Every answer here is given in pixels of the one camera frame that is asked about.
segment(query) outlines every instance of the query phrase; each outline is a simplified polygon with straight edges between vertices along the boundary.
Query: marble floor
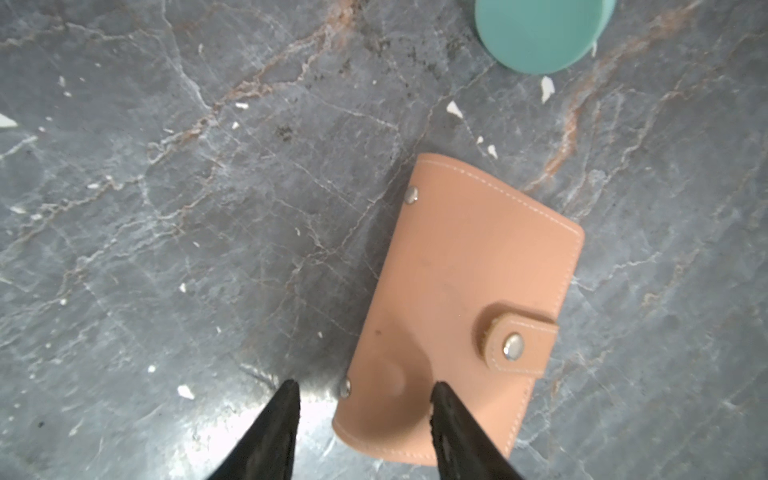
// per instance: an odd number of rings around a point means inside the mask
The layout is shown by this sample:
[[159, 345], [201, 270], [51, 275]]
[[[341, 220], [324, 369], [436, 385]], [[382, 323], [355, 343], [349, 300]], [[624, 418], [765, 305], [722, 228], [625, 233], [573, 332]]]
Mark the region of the marble floor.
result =
[[0, 477], [205, 478], [294, 378], [294, 478], [437, 478], [329, 426], [434, 151], [586, 232], [526, 478], [768, 478], [768, 2], [619, 0], [543, 104], [473, 7], [0, 2]]

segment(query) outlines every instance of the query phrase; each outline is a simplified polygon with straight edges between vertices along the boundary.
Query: metal rivet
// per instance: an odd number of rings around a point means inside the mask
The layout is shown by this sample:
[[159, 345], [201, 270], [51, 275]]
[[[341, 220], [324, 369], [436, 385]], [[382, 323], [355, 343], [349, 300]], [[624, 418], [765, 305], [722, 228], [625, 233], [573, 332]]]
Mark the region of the metal rivet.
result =
[[504, 352], [504, 357], [506, 357], [507, 360], [514, 362], [523, 354], [524, 348], [525, 342], [523, 341], [523, 336], [519, 333], [512, 333], [504, 341], [504, 348], [502, 351]]
[[416, 202], [418, 199], [419, 199], [419, 189], [416, 188], [416, 185], [411, 185], [410, 187], [408, 187], [408, 190], [406, 190], [406, 198], [405, 198], [406, 205], [410, 205]]
[[341, 395], [341, 398], [346, 399], [349, 398], [350, 393], [352, 393], [352, 383], [349, 382], [349, 379], [344, 379], [339, 394]]

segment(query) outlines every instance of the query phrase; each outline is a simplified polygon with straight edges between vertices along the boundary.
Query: wallet snap strap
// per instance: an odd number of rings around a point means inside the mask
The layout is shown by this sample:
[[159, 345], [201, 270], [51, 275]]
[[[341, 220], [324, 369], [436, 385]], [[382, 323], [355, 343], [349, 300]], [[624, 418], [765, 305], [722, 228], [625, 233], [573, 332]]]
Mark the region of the wallet snap strap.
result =
[[496, 372], [541, 378], [557, 335], [556, 324], [506, 313], [494, 319], [485, 333], [485, 364]]

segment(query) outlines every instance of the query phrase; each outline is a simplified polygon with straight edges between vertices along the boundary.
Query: tan leather wallet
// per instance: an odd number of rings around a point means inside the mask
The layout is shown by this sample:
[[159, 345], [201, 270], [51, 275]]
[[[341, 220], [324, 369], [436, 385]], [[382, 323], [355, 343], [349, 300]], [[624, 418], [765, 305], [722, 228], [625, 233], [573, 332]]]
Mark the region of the tan leather wallet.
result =
[[508, 456], [583, 242], [576, 223], [485, 172], [419, 155], [336, 434], [367, 455], [435, 465], [429, 395], [445, 381]]

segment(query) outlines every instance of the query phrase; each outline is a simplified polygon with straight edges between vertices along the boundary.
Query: teal cup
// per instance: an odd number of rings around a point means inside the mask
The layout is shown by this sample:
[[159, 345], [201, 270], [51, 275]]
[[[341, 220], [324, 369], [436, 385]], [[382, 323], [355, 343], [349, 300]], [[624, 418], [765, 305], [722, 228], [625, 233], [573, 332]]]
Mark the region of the teal cup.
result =
[[592, 49], [616, 0], [477, 0], [475, 23], [500, 63], [528, 74], [548, 74]]

